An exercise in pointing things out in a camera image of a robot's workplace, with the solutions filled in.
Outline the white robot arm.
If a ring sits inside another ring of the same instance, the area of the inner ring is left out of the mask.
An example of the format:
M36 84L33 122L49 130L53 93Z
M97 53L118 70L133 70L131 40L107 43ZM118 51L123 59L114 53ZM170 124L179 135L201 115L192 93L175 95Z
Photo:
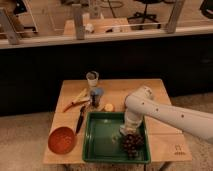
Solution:
M123 135L135 134L145 115L213 144L213 114L155 102L152 90L141 86L126 96Z

